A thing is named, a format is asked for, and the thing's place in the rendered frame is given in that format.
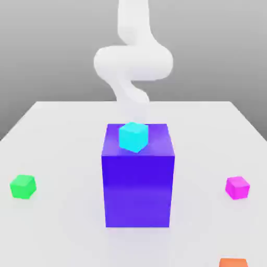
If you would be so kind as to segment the small cyan cube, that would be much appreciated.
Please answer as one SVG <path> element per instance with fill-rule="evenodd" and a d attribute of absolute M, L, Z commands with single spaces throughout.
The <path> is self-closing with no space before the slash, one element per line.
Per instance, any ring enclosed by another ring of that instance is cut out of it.
<path fill-rule="evenodd" d="M 138 153 L 148 145 L 148 125 L 130 122 L 119 129 L 119 147 Z"/>

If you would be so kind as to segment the small magenta cube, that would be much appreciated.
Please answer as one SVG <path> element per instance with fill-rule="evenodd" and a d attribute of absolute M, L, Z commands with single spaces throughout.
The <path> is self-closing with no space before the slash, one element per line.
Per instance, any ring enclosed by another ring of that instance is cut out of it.
<path fill-rule="evenodd" d="M 241 176 L 229 177 L 226 181 L 225 191 L 233 199 L 248 197 L 250 184 Z"/>

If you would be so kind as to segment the small green cube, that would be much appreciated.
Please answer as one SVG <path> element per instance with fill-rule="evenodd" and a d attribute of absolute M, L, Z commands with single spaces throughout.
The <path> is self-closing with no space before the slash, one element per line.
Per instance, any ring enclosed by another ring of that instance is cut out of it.
<path fill-rule="evenodd" d="M 35 177 L 31 175 L 18 175 L 10 183 L 10 189 L 14 198 L 29 199 L 37 190 Z"/>

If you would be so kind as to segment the small orange cube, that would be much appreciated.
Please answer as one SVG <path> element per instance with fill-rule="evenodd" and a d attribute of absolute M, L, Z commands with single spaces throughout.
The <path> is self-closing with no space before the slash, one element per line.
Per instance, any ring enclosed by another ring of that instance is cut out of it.
<path fill-rule="evenodd" d="M 221 258 L 219 267 L 248 267 L 248 263 L 246 259 Z"/>

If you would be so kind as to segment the large blue box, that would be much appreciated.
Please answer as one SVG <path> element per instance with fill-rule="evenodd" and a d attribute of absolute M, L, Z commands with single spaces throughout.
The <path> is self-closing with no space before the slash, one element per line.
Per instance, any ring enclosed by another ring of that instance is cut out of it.
<path fill-rule="evenodd" d="M 120 124 L 106 128 L 102 160 L 106 227 L 169 227 L 175 153 L 166 124 L 149 124 L 139 153 L 119 147 Z"/>

